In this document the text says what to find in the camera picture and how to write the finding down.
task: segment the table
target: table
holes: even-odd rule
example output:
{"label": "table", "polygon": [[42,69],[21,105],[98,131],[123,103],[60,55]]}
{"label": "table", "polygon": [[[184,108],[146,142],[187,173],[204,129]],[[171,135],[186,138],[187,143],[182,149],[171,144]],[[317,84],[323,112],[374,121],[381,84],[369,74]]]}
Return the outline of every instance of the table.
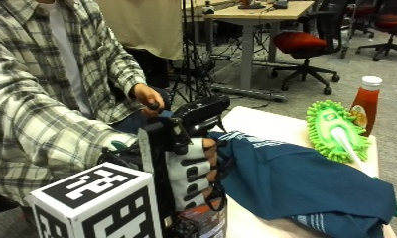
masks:
{"label": "table", "polygon": [[[215,14],[208,14],[207,19],[219,19],[235,24],[244,25],[244,40],[243,40],[243,64],[241,64],[241,90],[252,89],[252,67],[253,67],[253,52],[255,40],[253,30],[256,25],[272,23],[271,39],[275,38],[280,29],[280,21],[296,20],[309,9],[313,1],[291,1],[289,9],[277,9],[264,12],[265,9],[239,9],[233,6],[219,10]],[[263,3],[268,8],[273,4]],[[276,62],[277,48],[273,44],[269,45],[268,62]]]}
{"label": "table", "polygon": [[[265,139],[280,140],[300,146],[312,147],[304,120],[239,106],[233,108],[223,121],[228,131],[239,130]],[[364,165],[369,175],[378,177],[377,140],[373,135],[369,137],[369,141],[372,142],[368,151],[369,160],[364,162]],[[231,197],[228,199],[228,238],[325,237],[307,227],[297,226],[287,219],[265,220],[259,218]],[[384,227],[384,234],[386,238],[397,238],[389,225]]]}
{"label": "table", "polygon": [[[195,8],[197,8],[197,13],[203,14],[203,7],[207,6],[207,0],[192,0]],[[215,7],[215,10],[220,10],[227,8],[229,5],[237,3],[237,0],[211,0],[211,6]],[[190,0],[186,0],[186,8],[191,8]]]}

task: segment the blue fabric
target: blue fabric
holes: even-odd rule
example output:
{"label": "blue fabric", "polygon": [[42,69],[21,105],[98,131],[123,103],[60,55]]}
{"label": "blue fabric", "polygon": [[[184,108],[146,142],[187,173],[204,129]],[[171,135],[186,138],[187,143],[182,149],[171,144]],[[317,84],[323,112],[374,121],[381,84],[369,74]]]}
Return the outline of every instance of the blue fabric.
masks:
{"label": "blue fabric", "polygon": [[[167,91],[158,87],[151,86],[151,88],[160,94],[163,99],[164,110],[162,111],[160,116],[170,117],[172,115],[172,112],[171,112],[171,102],[170,102]],[[142,111],[139,110],[134,112],[130,116],[127,116],[122,121],[114,123],[111,127],[118,131],[122,131],[124,133],[132,133],[136,135],[138,129],[144,127],[146,125],[147,125],[147,118],[143,115]]]}
{"label": "blue fabric", "polygon": [[227,193],[257,216],[291,218],[333,237],[384,237],[396,211],[390,183],[315,149],[237,131],[211,136],[228,141],[220,159],[236,159],[223,180]]}

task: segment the tripod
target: tripod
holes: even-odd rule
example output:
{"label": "tripod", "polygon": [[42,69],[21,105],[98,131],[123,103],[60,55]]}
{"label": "tripod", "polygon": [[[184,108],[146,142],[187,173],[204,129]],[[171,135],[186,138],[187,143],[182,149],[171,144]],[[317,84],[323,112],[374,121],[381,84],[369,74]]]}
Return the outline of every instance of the tripod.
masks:
{"label": "tripod", "polygon": [[[208,63],[204,63],[199,54],[196,36],[188,34],[188,21],[187,21],[187,0],[183,0],[183,47],[184,47],[184,60],[176,81],[171,89],[170,100],[174,102],[175,94],[178,93],[186,102],[192,102],[203,97],[211,96],[212,91],[208,84],[213,83],[212,76],[208,72]],[[190,0],[190,12],[191,12],[191,32],[195,33],[195,14],[193,14],[193,1]],[[186,94],[180,92],[179,84],[184,82]]]}

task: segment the white cube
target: white cube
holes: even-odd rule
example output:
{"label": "white cube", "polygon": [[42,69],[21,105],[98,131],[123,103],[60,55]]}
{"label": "white cube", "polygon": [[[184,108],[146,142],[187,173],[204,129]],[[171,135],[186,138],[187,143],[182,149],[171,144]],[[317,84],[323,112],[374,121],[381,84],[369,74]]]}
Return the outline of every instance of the white cube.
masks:
{"label": "white cube", "polygon": [[41,238],[162,237],[151,173],[104,163],[31,192]]}

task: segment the plaid shirt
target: plaid shirt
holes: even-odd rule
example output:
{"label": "plaid shirt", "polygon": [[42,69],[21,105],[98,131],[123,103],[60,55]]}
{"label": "plaid shirt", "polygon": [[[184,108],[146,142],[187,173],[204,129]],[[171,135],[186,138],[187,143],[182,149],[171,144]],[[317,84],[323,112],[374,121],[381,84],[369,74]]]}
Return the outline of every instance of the plaid shirt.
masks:
{"label": "plaid shirt", "polygon": [[140,67],[96,2],[58,1],[99,120],[82,116],[49,11],[35,0],[0,0],[0,193],[23,204],[30,191],[92,167],[111,140],[136,140],[107,124],[139,109],[126,95],[144,83]]}

